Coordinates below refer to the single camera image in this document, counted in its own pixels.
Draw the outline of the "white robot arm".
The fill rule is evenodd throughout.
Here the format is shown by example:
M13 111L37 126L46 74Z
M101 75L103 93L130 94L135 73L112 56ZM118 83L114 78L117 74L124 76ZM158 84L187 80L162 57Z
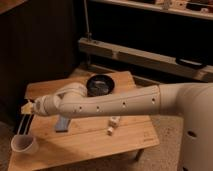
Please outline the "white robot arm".
M160 84L89 97L81 83L28 101L23 114L66 118L130 115L183 116L178 171L213 171L213 83Z

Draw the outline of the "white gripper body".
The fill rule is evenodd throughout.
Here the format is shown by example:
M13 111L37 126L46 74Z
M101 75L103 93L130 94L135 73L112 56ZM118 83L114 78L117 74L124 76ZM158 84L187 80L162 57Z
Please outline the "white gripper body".
M35 99L33 112L39 116L51 116L57 114L57 100L53 95L45 95Z

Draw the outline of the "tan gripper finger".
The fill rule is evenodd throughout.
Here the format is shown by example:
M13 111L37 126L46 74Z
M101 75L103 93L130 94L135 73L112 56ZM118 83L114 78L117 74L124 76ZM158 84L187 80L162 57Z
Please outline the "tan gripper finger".
M21 107L21 113L22 114L32 114L33 113L33 103L31 101L28 101L26 104L24 104Z

